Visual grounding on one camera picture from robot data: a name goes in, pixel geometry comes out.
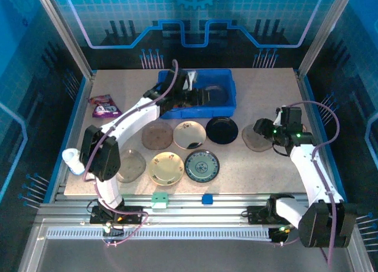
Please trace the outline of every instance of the snack bag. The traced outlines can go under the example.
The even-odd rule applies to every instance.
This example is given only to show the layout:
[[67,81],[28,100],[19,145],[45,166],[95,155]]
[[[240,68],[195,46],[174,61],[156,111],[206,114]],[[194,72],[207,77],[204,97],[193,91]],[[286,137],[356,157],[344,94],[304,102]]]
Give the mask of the snack bag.
[[89,103],[97,105],[92,117],[119,117],[122,115],[109,94],[93,97],[89,99]]

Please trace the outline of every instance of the glass panel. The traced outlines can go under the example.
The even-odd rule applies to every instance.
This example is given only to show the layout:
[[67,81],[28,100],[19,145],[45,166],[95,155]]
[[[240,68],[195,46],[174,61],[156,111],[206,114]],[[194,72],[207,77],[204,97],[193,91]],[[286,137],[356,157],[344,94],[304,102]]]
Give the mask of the glass panel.
[[[308,73],[315,99],[322,101],[331,95],[327,104],[332,104],[340,119],[341,132],[331,149],[348,201],[363,204],[374,216],[378,214],[378,170],[374,163],[378,122],[372,124],[366,138],[365,134],[369,118],[378,110],[377,2],[350,0]],[[326,114],[321,116],[327,136],[332,137],[335,123]],[[377,264],[377,254],[369,255]]]
[[0,267],[17,271],[82,75],[39,0],[0,0],[0,24]]
[[93,69],[298,68],[334,0],[56,0]]

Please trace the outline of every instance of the blue patterned plate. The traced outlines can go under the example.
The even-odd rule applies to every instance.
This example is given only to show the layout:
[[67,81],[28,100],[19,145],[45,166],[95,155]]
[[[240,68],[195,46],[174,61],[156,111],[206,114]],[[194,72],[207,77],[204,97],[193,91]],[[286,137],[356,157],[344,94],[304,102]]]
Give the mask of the blue patterned plate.
[[218,175],[218,158],[207,150],[194,151],[185,160],[185,171],[196,182],[210,182]]

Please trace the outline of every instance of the black cable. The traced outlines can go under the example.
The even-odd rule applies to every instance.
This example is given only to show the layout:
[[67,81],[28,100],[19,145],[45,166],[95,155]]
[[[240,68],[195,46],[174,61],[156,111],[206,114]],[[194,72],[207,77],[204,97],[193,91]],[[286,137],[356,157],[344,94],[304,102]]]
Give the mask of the black cable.
[[87,211],[88,211],[88,213],[92,214],[92,212],[90,212],[90,211],[88,210],[88,208],[89,208],[89,206],[90,206],[92,203],[94,203],[94,201],[96,201],[96,200],[97,200],[97,198],[95,198],[95,199],[89,201],[89,203],[88,203],[88,205],[87,205],[87,208],[86,208]]
[[274,146],[275,146],[275,143],[273,142],[272,143],[272,147],[273,147],[274,152],[276,152],[277,154],[279,154],[279,155],[281,155],[283,157],[289,157],[289,155],[281,153],[280,151],[278,151],[277,149],[275,149]]

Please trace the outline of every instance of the black plate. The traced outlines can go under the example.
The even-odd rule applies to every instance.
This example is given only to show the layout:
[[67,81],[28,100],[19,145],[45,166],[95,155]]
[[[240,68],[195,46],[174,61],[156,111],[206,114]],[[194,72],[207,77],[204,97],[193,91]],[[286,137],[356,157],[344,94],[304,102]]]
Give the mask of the black plate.
[[229,144],[237,138],[239,130],[229,117],[214,117],[206,125],[207,137],[218,144]]

